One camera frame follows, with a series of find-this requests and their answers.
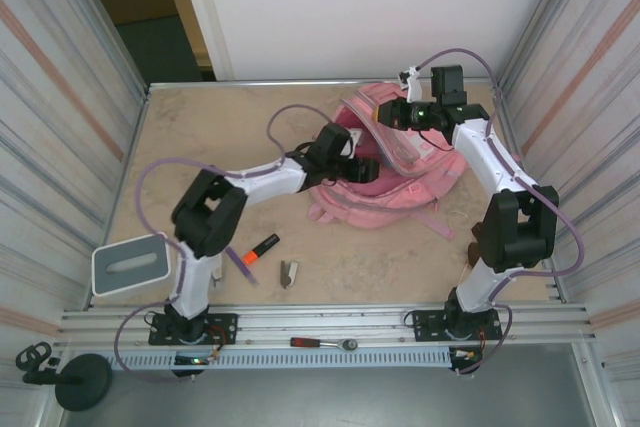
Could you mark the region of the pink school backpack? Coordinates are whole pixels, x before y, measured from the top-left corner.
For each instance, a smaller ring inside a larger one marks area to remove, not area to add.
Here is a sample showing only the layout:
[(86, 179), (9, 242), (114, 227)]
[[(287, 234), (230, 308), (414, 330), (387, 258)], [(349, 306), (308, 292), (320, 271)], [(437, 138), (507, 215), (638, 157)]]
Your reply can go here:
[(375, 229), (410, 217), (446, 239), (454, 237), (451, 227), (431, 212), (458, 182), (467, 162), (435, 130), (399, 131), (374, 121), (377, 107), (404, 96), (396, 84), (376, 83), (341, 102), (333, 121), (359, 135), (355, 154), (379, 161), (379, 176), (364, 184), (339, 180), (311, 188), (311, 220)]

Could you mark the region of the orange black highlighter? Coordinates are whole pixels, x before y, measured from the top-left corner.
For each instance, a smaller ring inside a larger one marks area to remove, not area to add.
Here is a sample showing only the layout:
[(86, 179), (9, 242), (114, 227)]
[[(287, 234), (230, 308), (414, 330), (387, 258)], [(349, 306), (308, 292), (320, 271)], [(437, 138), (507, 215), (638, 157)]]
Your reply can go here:
[(260, 242), (257, 246), (247, 252), (242, 260), (245, 265), (253, 264), (257, 259), (263, 256), (266, 252), (272, 249), (277, 243), (280, 242), (280, 237), (277, 234), (271, 234), (269, 237)]

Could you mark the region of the purple pen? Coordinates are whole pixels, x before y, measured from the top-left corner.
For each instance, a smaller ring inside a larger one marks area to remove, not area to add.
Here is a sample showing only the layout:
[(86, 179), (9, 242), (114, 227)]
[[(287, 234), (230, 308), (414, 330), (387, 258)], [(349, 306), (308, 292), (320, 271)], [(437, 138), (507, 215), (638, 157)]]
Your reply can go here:
[(230, 260), (236, 265), (236, 267), (240, 270), (242, 275), (252, 284), (257, 285), (258, 281), (254, 277), (254, 275), (249, 270), (248, 266), (244, 263), (244, 261), (239, 257), (239, 255), (234, 251), (231, 246), (227, 246), (225, 248), (225, 253), (230, 258)]

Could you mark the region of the dark brown object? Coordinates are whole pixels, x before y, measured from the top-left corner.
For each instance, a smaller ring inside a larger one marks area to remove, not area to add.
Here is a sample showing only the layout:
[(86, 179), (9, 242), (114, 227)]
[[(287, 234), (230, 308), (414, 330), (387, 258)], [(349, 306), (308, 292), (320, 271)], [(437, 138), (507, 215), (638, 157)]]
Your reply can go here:
[(467, 261), (470, 269), (473, 269), (481, 259), (479, 240), (482, 232), (482, 227), (483, 223), (478, 222), (471, 228), (471, 233), (474, 240), (469, 243), (467, 248)]

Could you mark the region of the white grey tissue box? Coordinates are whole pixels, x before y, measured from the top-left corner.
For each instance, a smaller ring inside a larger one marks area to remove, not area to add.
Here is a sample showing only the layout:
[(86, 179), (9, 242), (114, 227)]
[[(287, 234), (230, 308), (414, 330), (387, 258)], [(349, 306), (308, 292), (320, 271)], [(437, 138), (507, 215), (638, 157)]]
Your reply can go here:
[(167, 236), (148, 234), (97, 248), (91, 258), (92, 294), (115, 298), (164, 282), (171, 274)]

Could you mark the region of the small controller circuit board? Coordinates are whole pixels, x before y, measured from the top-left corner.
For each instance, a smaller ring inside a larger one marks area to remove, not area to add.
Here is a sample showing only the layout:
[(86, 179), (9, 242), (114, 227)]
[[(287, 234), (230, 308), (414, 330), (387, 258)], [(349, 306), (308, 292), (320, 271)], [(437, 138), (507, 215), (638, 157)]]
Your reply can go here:
[(202, 374), (207, 366), (214, 364), (217, 358), (217, 351), (203, 356), (177, 354), (171, 372), (177, 378), (196, 377)]
[(450, 347), (450, 370), (457, 375), (473, 374), (483, 360), (483, 350), (479, 347)]

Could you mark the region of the black round base stand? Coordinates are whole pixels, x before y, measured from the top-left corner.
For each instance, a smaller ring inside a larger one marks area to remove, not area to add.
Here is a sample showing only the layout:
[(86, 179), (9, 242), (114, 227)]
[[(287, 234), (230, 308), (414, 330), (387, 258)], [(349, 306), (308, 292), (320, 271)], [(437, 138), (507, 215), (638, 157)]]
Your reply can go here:
[(57, 404), (70, 412), (89, 410), (99, 404), (109, 391), (112, 368), (98, 354), (82, 354), (57, 371), (59, 359), (52, 356), (47, 342), (32, 344), (15, 357), (15, 365), (24, 373), (22, 381), (31, 385), (51, 385)]

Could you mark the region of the aluminium mounting rail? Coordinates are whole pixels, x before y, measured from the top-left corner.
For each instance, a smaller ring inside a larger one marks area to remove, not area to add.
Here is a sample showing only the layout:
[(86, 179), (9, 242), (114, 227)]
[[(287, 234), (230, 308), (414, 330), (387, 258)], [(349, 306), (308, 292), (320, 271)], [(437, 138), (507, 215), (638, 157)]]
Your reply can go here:
[[(363, 347), (394, 347), (415, 342), (408, 312), (440, 308), (438, 303), (213, 305), (210, 311), (238, 316), (237, 348), (286, 347), (291, 337), (353, 338)], [(580, 304), (514, 302), (511, 309), (508, 344), (571, 344), (596, 339), (587, 310)], [(132, 306), (118, 305), (65, 312), (54, 345), (106, 350), (113, 346), (117, 328), (133, 310)]]

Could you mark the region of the red handled ratchet wrench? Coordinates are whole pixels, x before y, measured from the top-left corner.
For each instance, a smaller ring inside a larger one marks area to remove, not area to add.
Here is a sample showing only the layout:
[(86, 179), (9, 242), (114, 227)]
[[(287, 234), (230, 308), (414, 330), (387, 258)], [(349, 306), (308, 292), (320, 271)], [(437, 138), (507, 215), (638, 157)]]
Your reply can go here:
[(291, 337), (290, 346), (295, 348), (329, 347), (340, 349), (345, 352), (353, 352), (358, 348), (358, 342), (355, 339), (322, 340), (306, 337)]

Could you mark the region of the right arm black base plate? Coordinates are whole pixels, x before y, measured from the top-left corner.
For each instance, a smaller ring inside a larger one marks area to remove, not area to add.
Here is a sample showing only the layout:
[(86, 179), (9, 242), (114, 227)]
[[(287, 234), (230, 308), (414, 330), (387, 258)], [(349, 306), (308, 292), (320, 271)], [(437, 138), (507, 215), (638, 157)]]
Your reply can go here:
[(411, 319), (417, 342), (478, 341), (481, 333), (487, 340), (499, 340), (503, 334), (495, 309), (480, 313), (415, 310)]

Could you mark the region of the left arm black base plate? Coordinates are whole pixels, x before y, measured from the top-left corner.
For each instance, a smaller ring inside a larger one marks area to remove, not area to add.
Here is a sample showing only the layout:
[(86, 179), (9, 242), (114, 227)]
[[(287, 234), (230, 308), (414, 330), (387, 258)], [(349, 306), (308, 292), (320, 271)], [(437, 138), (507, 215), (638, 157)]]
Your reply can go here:
[(204, 313), (184, 320), (154, 313), (147, 321), (151, 346), (234, 345), (238, 331), (237, 314)]

